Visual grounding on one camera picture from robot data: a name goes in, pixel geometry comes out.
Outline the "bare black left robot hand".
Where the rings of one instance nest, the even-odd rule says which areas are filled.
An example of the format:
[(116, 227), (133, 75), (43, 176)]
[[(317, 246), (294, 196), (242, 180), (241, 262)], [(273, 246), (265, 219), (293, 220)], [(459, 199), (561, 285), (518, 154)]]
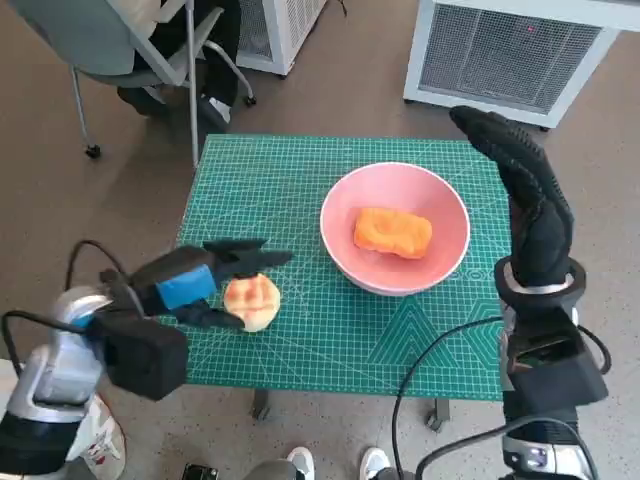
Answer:
[(264, 239), (223, 239), (184, 245), (131, 274), (107, 269), (100, 279), (122, 281), (147, 317), (172, 315), (193, 327), (255, 333), (275, 319), (281, 293), (264, 272), (293, 253), (264, 250)]

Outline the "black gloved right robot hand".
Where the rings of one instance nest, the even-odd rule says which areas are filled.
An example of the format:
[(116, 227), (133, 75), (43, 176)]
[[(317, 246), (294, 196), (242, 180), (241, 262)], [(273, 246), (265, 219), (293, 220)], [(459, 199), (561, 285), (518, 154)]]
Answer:
[(497, 113), (456, 106), (449, 116), (470, 144), (498, 167), (509, 195), (516, 282), (525, 288), (564, 283), (574, 217), (545, 150)]

